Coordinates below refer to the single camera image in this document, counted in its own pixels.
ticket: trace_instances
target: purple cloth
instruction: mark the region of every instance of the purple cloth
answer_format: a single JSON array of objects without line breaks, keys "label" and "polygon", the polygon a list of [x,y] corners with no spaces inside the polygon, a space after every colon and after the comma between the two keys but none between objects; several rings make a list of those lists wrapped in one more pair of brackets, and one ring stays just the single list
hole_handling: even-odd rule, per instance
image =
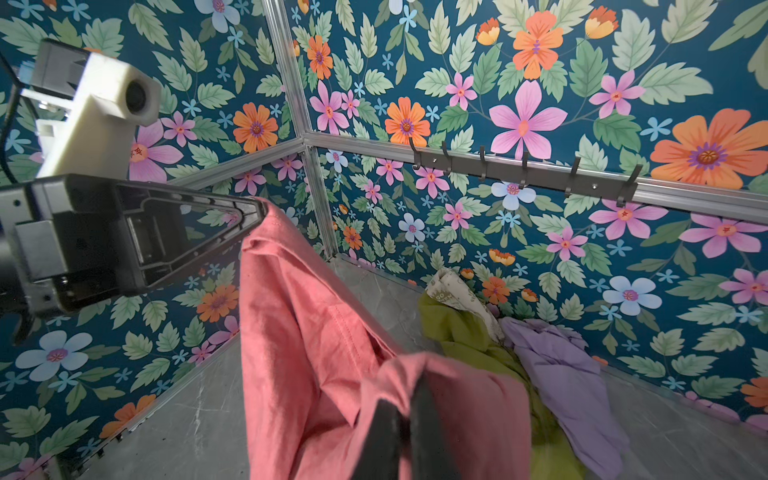
[{"label": "purple cloth", "polygon": [[506,346],[515,348],[579,460],[603,480],[618,477],[629,438],[611,414],[600,364],[584,351],[581,335],[539,319],[504,318],[501,324]]}]

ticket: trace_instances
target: white flower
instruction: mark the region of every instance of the white flower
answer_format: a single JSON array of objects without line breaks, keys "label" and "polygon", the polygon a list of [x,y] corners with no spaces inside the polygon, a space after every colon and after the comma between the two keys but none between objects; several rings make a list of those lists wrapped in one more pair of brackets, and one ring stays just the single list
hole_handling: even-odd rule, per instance
[{"label": "white flower", "polygon": [[605,290],[603,300],[609,303],[620,303],[621,312],[625,315],[640,315],[640,306],[659,308],[661,298],[650,294],[656,288],[656,283],[647,278],[638,278],[633,283],[625,276],[615,276],[610,281],[616,290]]},{"label": "white flower", "polygon": [[416,238],[418,241],[423,242],[424,241],[424,222],[421,219],[413,219],[413,215],[410,213],[407,213],[402,216],[404,220],[400,220],[400,223],[398,225],[400,226],[400,230],[406,232],[406,240],[408,240],[409,243],[413,243],[413,239]]},{"label": "white flower", "polygon": [[509,182],[496,182],[491,185],[491,193],[496,197],[504,197],[504,208],[507,210],[517,210],[520,202],[527,204],[536,199],[536,190],[532,188],[520,188],[520,185],[510,184]]},{"label": "white flower", "polygon": [[27,350],[16,359],[16,368],[32,370],[29,379],[44,382],[56,375],[59,365],[70,372],[77,370],[88,361],[88,355],[78,350],[85,348],[93,338],[87,333],[78,333],[67,340],[64,330],[56,330],[40,337],[42,350]]},{"label": "white flower", "polygon": [[336,170],[338,173],[341,173],[341,167],[346,167],[349,164],[344,156],[344,152],[336,150],[328,150],[326,152],[326,161],[329,164],[333,164],[333,170]]},{"label": "white flower", "polygon": [[219,33],[227,33],[227,22],[232,25],[240,24],[240,13],[230,6],[232,0],[194,0],[194,5],[200,13],[212,13],[211,20]]},{"label": "white flower", "polygon": [[[413,3],[415,0],[408,0],[409,3]],[[395,15],[400,15],[402,12],[402,0],[389,0],[389,11]]]},{"label": "white flower", "polygon": [[285,210],[283,210],[283,212],[285,212],[286,216],[290,219],[290,221],[293,222],[294,225],[298,225],[299,224],[299,219],[296,218],[296,209],[295,208],[288,207]]}]

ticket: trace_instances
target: yellow and orange flower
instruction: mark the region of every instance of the yellow and orange flower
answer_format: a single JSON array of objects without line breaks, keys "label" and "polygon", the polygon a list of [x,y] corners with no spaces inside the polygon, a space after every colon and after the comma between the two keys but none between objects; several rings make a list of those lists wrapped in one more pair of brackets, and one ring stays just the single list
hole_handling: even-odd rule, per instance
[{"label": "yellow and orange flower", "polygon": [[495,248],[491,248],[488,251],[488,254],[491,256],[491,260],[495,261],[496,263],[501,263],[502,265],[510,266],[515,262],[514,255],[511,253],[502,253]]},{"label": "yellow and orange flower", "polygon": [[536,295],[536,293],[529,288],[523,290],[520,295],[523,297],[523,300],[525,300],[526,302],[531,302],[531,303],[538,302],[538,295]]},{"label": "yellow and orange flower", "polygon": [[130,422],[141,410],[152,405],[152,402],[154,402],[156,398],[157,397],[154,395],[145,395],[139,399],[138,406],[134,405],[133,402],[126,403],[121,409],[114,413],[114,417],[117,421],[109,422],[107,425],[104,425],[98,438],[108,439],[115,433],[121,431],[126,423]]},{"label": "yellow and orange flower", "polygon": [[492,276],[483,282],[482,285],[482,294],[488,298],[489,302],[493,303],[494,305],[498,305],[499,303],[507,303],[509,288],[507,288],[507,283],[504,280],[498,278],[497,276]]},{"label": "yellow and orange flower", "polygon": [[258,110],[253,102],[243,105],[243,111],[235,112],[232,121],[240,127],[235,128],[235,140],[239,144],[245,142],[243,150],[249,154],[277,143],[277,135],[274,134],[277,122],[270,117],[270,109],[263,105],[259,105]]},{"label": "yellow and orange flower", "polygon": [[768,376],[752,379],[752,385],[745,383],[741,386],[741,392],[748,395],[745,400],[751,406],[765,409],[768,413]]},{"label": "yellow and orange flower", "polygon": [[310,47],[306,50],[306,56],[310,59],[310,68],[320,80],[331,78],[330,69],[333,68],[331,48],[327,41],[323,41],[323,37],[315,35],[315,38],[310,38]]},{"label": "yellow and orange flower", "polygon": [[558,54],[552,49],[563,45],[563,29],[552,30],[558,18],[551,12],[536,12],[525,21],[527,31],[519,31],[512,46],[522,50],[515,54],[512,61],[515,68],[525,68],[523,77],[535,80],[541,77],[541,69],[549,70],[558,60]]},{"label": "yellow and orange flower", "polygon": [[491,17],[486,23],[480,25],[480,31],[477,34],[480,45],[493,45],[498,40],[498,20]]},{"label": "yellow and orange flower", "polygon": [[701,115],[675,125],[677,139],[662,140],[650,159],[662,165],[650,175],[659,180],[740,189],[744,182],[738,174],[756,177],[768,168],[768,151],[756,151],[768,145],[768,121],[744,128],[750,113],[724,108],[718,111],[707,129]]},{"label": "yellow and orange flower", "polygon": [[584,23],[584,33],[588,38],[594,39],[607,37],[617,28],[619,22],[616,21],[616,12],[605,7],[593,10]]},{"label": "yellow and orange flower", "polygon": [[418,102],[411,108],[411,99],[408,97],[400,97],[397,103],[389,104],[386,111],[389,118],[384,120],[386,133],[392,135],[390,141],[408,145],[408,138],[412,137],[416,147],[426,147],[425,137],[429,136],[429,121],[422,120],[426,114],[424,108]]},{"label": "yellow and orange flower", "polygon": [[362,248],[362,238],[354,228],[344,227],[344,240],[349,245],[349,248],[354,250],[360,250],[360,248]]},{"label": "yellow and orange flower", "polygon": [[230,310],[237,306],[237,298],[240,292],[234,285],[219,285],[213,292],[208,292],[203,296],[203,301],[197,306],[197,312],[200,313],[200,320],[207,322],[218,322],[222,316],[227,316]]}]

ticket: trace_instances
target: gray floor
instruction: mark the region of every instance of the gray floor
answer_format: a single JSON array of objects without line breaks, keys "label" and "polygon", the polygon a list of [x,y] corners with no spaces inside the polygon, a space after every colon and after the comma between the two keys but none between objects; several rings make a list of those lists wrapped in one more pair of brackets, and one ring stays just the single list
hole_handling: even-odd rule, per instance
[{"label": "gray floor", "polygon": [[[420,335],[419,293],[341,260],[334,270],[403,348],[435,349]],[[122,442],[95,459],[84,480],[249,478],[240,341]],[[768,478],[768,440],[606,375],[614,415],[629,434],[622,480]]]}]

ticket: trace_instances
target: coral fabric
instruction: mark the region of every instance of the coral fabric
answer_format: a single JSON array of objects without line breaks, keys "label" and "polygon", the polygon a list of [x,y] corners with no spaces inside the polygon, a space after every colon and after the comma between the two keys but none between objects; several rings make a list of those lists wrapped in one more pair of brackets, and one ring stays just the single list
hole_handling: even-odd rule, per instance
[{"label": "coral fabric", "polygon": [[[525,387],[394,345],[280,209],[243,242],[243,392],[255,478],[349,478],[378,399],[409,416],[426,378],[462,478],[528,478]],[[407,455],[400,478],[410,478]]]}]

